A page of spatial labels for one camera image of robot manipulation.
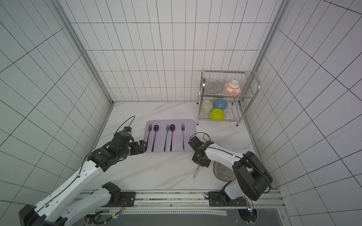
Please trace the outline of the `pink handled silver spoon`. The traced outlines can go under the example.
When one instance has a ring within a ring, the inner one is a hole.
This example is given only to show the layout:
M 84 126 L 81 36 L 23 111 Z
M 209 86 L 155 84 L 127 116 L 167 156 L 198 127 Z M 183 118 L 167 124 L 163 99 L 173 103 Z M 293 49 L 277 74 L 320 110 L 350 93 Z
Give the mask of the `pink handled silver spoon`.
M 199 169 L 200 169 L 200 165 L 198 165 L 197 168 L 196 168 L 195 171 L 194 171 L 194 174 L 193 174 L 193 178 L 194 178 L 194 179 L 196 178 L 197 173 L 199 172 Z

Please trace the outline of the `dark purple metal spoon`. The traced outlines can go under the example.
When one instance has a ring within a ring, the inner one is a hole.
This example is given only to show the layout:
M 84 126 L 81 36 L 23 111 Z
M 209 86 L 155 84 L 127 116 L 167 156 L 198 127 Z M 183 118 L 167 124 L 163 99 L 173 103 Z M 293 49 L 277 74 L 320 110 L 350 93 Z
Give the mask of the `dark purple metal spoon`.
M 152 152 L 154 152 L 156 133 L 159 131 L 159 126 L 157 124 L 153 127 L 153 131 L 154 131 L 154 139 L 153 139 L 153 144 L 152 144 L 152 149 L 151 149 Z

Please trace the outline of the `magenta metal spoon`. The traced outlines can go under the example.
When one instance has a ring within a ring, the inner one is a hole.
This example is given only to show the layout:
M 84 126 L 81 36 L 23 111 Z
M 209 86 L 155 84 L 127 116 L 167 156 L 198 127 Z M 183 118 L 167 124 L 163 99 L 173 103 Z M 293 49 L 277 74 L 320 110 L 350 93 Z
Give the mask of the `magenta metal spoon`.
M 171 124 L 170 131 L 172 132 L 171 144 L 170 144 L 170 152 L 171 152 L 173 150 L 173 132 L 175 131 L 175 125 L 174 124 Z

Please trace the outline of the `blue metal fork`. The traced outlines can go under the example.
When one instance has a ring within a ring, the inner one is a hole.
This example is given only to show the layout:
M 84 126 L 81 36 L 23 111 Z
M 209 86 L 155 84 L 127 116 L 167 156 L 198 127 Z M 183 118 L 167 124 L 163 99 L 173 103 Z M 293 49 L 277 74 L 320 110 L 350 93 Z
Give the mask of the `blue metal fork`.
M 168 133 L 170 131 L 170 124 L 167 124 L 166 126 L 166 137 L 165 137 L 165 144 L 164 144 L 164 149 L 163 151 L 165 152 L 166 151 L 166 145 L 167 145 L 167 136 L 168 136 Z

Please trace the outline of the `purple metal fork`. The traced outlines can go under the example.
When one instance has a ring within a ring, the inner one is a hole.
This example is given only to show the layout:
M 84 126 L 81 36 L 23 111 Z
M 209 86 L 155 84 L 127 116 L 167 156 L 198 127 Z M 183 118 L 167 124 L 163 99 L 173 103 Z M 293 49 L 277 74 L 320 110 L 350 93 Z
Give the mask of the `purple metal fork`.
M 150 123 L 150 124 L 149 124 L 149 127 L 148 127 L 147 144 L 149 143 L 149 137 L 150 137 L 151 131 L 152 131 L 152 124 Z

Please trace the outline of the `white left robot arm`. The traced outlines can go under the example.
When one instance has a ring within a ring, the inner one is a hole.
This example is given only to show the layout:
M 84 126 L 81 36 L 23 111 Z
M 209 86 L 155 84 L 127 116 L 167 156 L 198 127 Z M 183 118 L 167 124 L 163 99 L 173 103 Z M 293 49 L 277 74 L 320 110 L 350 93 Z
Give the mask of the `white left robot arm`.
M 128 203 L 121 189 L 112 182 L 104 184 L 92 195 L 74 204 L 71 202 L 111 166 L 131 155 L 145 153 L 147 142 L 135 141 L 131 127 L 116 130 L 113 139 L 86 155 L 80 169 L 49 196 L 36 205 L 19 211 L 22 226 L 70 226 L 99 207 L 125 207 Z

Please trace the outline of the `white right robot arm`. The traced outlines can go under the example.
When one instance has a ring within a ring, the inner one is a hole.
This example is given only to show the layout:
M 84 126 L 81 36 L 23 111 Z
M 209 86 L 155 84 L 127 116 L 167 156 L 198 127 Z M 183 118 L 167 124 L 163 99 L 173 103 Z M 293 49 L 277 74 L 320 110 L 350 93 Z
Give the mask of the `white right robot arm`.
M 192 160 L 194 163 L 209 167 L 212 161 L 218 162 L 233 170 L 236 181 L 230 182 L 222 193 L 230 200 L 243 196 L 253 201 L 271 186 L 272 176 L 253 152 L 246 152 L 241 157 L 236 152 L 224 150 L 213 141 L 202 142 L 196 136 L 189 139 L 189 145 L 195 151 Z

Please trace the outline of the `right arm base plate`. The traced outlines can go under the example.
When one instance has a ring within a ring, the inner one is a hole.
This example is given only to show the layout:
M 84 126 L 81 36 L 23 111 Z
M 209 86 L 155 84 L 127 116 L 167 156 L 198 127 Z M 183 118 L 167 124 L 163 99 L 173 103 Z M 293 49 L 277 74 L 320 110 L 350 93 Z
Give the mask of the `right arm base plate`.
M 230 199 L 225 192 L 208 192 L 204 196 L 209 201 L 210 207 L 246 207 L 245 198 Z

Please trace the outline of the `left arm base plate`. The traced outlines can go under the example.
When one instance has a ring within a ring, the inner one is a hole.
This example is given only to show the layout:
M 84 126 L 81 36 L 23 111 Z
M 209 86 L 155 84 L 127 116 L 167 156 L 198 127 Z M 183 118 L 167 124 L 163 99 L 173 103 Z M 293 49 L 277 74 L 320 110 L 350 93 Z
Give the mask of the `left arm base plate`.
M 114 205 L 115 207 L 133 207 L 136 192 L 119 192 L 116 193 Z

